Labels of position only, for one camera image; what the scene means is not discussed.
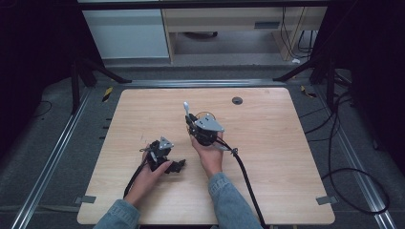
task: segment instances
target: denim sleeve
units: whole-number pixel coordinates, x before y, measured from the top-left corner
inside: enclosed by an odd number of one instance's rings
[[[244,197],[224,173],[209,179],[208,191],[221,229],[262,228]]]
[[[123,199],[117,199],[94,228],[134,229],[138,225],[139,216],[137,208]]]

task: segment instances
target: power cord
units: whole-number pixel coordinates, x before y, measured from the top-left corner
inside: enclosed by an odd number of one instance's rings
[[[338,133],[339,130],[340,130],[340,118],[338,118],[338,119],[339,119],[339,126],[336,128],[336,131],[333,133],[333,136],[332,136],[332,137],[336,136],[337,133]],[[327,137],[327,138],[322,138],[322,139],[313,139],[313,140],[308,140],[308,142],[324,141],[324,140],[329,140],[329,138]]]
[[[48,108],[48,110],[47,110],[46,112],[44,112],[44,113],[42,113],[42,114],[35,114],[35,115],[33,115],[32,117],[40,117],[40,116],[42,116],[42,115],[48,113],[48,112],[51,110],[51,108],[52,108],[52,102],[47,101],[47,100],[44,100],[44,101],[41,101],[41,103],[48,103],[48,104],[50,105],[50,107]]]
[[[319,112],[319,111],[322,111],[322,110],[324,110],[324,109],[326,109],[326,108],[327,108],[327,107],[323,107],[323,108],[317,109],[317,110],[315,110],[315,111],[312,111],[312,112],[309,112],[309,113],[306,113],[306,114],[302,114],[302,115],[299,116],[298,118],[305,117],[305,116],[308,116],[308,115],[312,115],[312,114],[317,113],[317,112]]]
[[[225,148],[226,148],[227,150],[229,150],[229,151],[231,152],[231,154],[232,154],[232,155],[236,158],[236,160],[238,161],[238,164],[239,164],[239,166],[241,167],[242,173],[244,174],[244,179],[245,179],[245,182],[246,182],[247,190],[249,191],[249,194],[250,194],[250,197],[251,197],[251,199],[252,199],[254,208],[256,209],[257,215],[258,215],[258,217],[259,217],[260,224],[262,225],[263,228],[266,228],[265,220],[264,220],[264,218],[263,218],[262,212],[260,211],[259,204],[257,203],[256,197],[254,196],[252,187],[251,187],[251,185],[250,185],[249,178],[247,177],[247,172],[246,172],[245,166],[244,166],[244,164],[242,163],[242,160],[241,160],[241,158],[240,158],[239,155],[238,155],[238,148],[234,148],[234,149],[230,148],[230,146],[229,146],[228,144],[226,144],[226,142],[225,142],[222,138],[220,138],[220,137],[218,137],[218,136],[217,136],[217,139],[216,139],[215,141],[218,142],[218,143],[220,143],[221,145],[225,146]]]
[[[332,170],[332,169],[331,169],[331,140],[332,140],[332,137],[333,137],[333,130],[334,130],[334,128],[335,128],[335,126],[336,126],[336,123],[337,123],[337,120],[338,120],[338,118],[339,118],[339,116],[338,116],[338,108],[339,108],[339,105],[341,104],[341,103],[340,103],[340,99],[342,99],[344,96],[347,96],[347,95],[349,95],[348,92],[343,93],[342,95],[340,95],[340,96],[337,98],[337,100],[336,100],[336,102],[334,103],[334,106],[333,106],[334,109],[333,109],[332,115],[333,115],[333,114],[336,114],[336,116],[335,116],[335,118],[334,118],[332,127],[331,127],[331,129],[330,129],[329,146],[328,146],[328,173],[325,174],[324,176],[322,176],[322,179],[325,179],[325,178],[329,177],[329,178],[330,178],[331,186],[332,186],[333,190],[336,192],[336,194],[337,194],[341,199],[343,199],[346,203],[348,203],[352,208],[356,209],[357,211],[359,211],[359,212],[361,212],[361,213],[364,213],[364,214],[367,214],[367,215],[378,215],[378,214],[382,214],[382,213],[386,212],[386,211],[388,210],[388,208],[390,207],[390,197],[389,197],[388,193],[385,191],[384,186],[383,186],[375,177],[373,177],[372,175],[370,175],[370,174],[368,174],[368,173],[366,173],[366,172],[364,172],[364,171],[362,171],[362,170],[358,170],[358,169],[354,169],[354,168],[340,168],[340,169],[336,169],[336,170]],[[373,183],[376,184],[376,185],[380,188],[380,190],[381,190],[381,192],[382,192],[382,194],[383,194],[383,196],[384,196],[384,198],[385,198],[385,200],[386,200],[386,202],[384,203],[384,204],[385,204],[385,207],[384,207],[383,209],[379,210],[379,211],[369,211],[369,210],[365,210],[365,209],[363,209],[363,208],[358,207],[358,206],[355,205],[354,203],[350,202],[347,198],[345,198],[345,197],[337,190],[336,185],[335,185],[335,183],[334,183],[334,181],[333,181],[333,175],[334,175],[334,174],[337,174],[337,173],[346,172],[346,171],[351,171],[351,172],[360,173],[360,174],[362,174],[362,175],[367,176],[368,178],[370,178],[370,179],[373,181]]]
[[[348,102],[348,101],[351,101],[351,99],[346,99],[346,100],[344,100],[344,101],[342,101],[342,102],[338,101],[338,103],[339,103],[338,105],[340,105],[340,104],[342,104],[342,103],[345,103],[345,102]],[[316,111],[310,112],[310,113],[308,113],[308,114],[301,115],[300,118],[303,117],[303,116],[311,115],[311,114],[313,114],[313,113],[315,113],[315,112],[318,112],[318,111],[321,111],[321,110],[323,110],[323,109],[325,109],[325,108],[326,108],[326,107],[323,107],[323,108],[321,108],[321,109],[318,109],[318,110],[316,110]],[[328,121],[333,117],[334,114],[335,114],[335,111],[331,111],[329,117],[328,117],[321,125],[319,125],[319,126],[313,128],[313,129],[311,129],[311,130],[309,130],[309,131],[305,131],[305,134],[312,133],[312,132],[317,131],[317,130],[321,129],[322,127],[324,127],[324,126],[328,123]]]
[[[137,176],[139,175],[140,171],[142,171],[143,166],[145,166],[145,165],[148,163],[148,162],[146,161],[146,159],[147,159],[147,156],[146,156],[145,159],[141,162],[141,164],[139,165],[139,167],[137,168],[137,170],[134,172],[134,174],[132,175],[131,179],[129,180],[129,182],[128,182],[126,188],[125,188],[125,191],[124,191],[124,197],[126,197],[126,196],[128,195],[129,191],[130,191],[131,188],[132,188],[132,184],[134,183],[135,179],[136,179]]]
[[[305,34],[305,31],[301,31],[301,35],[300,35],[300,38],[298,39],[298,45],[297,45],[297,46],[298,46],[298,50],[299,50],[300,52],[303,52],[303,53],[311,53],[311,52],[312,52],[312,49],[313,49],[313,47],[312,47],[313,31],[310,31],[309,47],[307,47],[307,48],[301,47],[301,41],[304,40],[304,34]]]
[[[281,40],[283,41],[284,45],[286,46],[289,55],[291,55],[294,58],[298,58],[298,59],[309,57],[308,55],[298,55],[298,54],[294,53],[291,42],[290,42],[289,37],[288,37],[288,32],[287,32],[287,27],[286,27],[285,20],[286,20],[286,7],[283,7],[282,8],[282,23],[281,23],[281,26],[280,26],[280,35],[281,35]],[[286,42],[286,40],[283,37],[283,28],[284,28],[284,31],[286,33],[288,43]]]

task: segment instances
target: human hand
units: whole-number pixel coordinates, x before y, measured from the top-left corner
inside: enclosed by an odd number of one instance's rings
[[[223,133],[218,132],[218,137],[223,138]],[[196,149],[200,156],[201,164],[205,170],[206,176],[211,178],[215,174],[223,171],[224,151],[213,145],[202,146],[194,136],[190,136],[191,145]]]
[[[142,161],[146,158],[147,154],[148,152],[143,153]],[[152,190],[159,177],[164,174],[164,171],[169,168],[172,162],[173,161],[166,161],[162,163],[154,172],[150,169],[149,164],[143,166],[124,200],[138,208],[141,200]]]

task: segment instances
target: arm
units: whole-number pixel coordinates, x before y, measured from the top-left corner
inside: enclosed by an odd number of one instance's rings
[[[95,229],[134,229],[138,225],[140,212],[137,209],[141,201],[152,190],[159,177],[164,174],[172,161],[166,161],[155,170],[151,171],[149,165],[143,166],[134,180],[131,190],[124,199],[118,199],[108,212],[100,219]]]
[[[190,137],[209,178],[208,191],[220,228],[262,228],[244,197],[223,173],[224,152],[212,145],[202,146],[196,138]],[[218,133],[218,137],[222,138],[223,133]]]
[[[262,228],[244,197],[224,173],[209,179],[208,191],[221,229]]]

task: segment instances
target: tabletop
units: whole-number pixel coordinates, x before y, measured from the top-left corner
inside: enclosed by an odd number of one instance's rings
[[[238,96],[240,105],[232,103]],[[190,113],[210,112],[224,127],[224,140],[239,149],[253,192],[268,224],[330,224],[329,204],[309,145],[284,88],[125,90],[117,104],[78,222],[95,224],[118,198],[141,161],[147,143],[166,137],[168,158],[186,159],[181,172],[163,175],[140,206],[140,224],[216,224],[207,177],[186,131],[183,102]],[[236,159],[224,153],[223,169],[254,211]]]

